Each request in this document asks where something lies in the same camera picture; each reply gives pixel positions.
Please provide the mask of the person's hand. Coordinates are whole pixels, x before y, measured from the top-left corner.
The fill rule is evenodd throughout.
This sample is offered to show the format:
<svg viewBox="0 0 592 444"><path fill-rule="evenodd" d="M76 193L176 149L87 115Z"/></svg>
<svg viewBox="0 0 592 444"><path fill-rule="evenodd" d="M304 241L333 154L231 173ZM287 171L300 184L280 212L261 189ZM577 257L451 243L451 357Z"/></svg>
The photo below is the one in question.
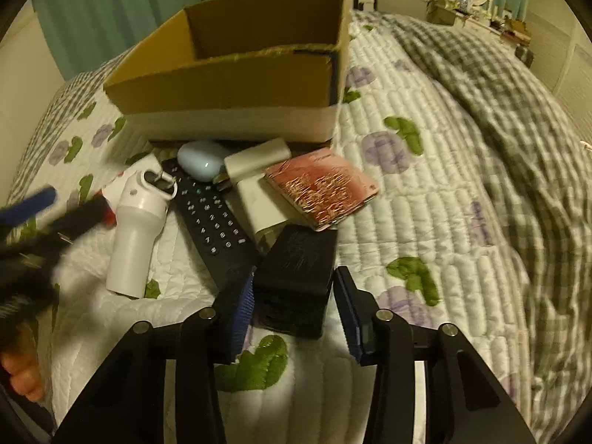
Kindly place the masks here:
<svg viewBox="0 0 592 444"><path fill-rule="evenodd" d="M12 389L30 402L39 402L45 391L31 328L23 324L16 338L1 351L1 366L9 375Z"/></svg>

